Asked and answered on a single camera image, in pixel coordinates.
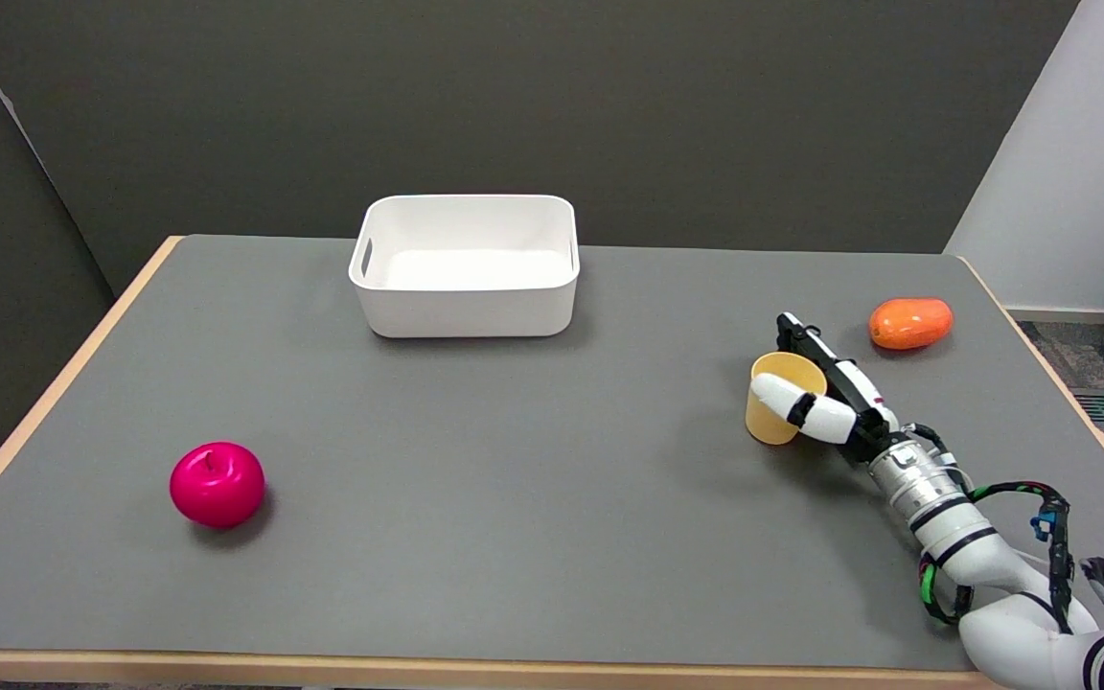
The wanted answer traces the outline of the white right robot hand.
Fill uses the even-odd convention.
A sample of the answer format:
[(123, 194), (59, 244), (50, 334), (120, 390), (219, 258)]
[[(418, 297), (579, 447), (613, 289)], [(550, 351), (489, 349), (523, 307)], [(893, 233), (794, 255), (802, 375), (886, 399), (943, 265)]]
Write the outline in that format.
[(790, 311), (778, 314), (776, 328), (778, 348), (750, 367), (745, 427), (754, 440), (813, 438), (867, 464), (909, 439), (884, 394), (854, 359), (825, 344), (819, 328)]

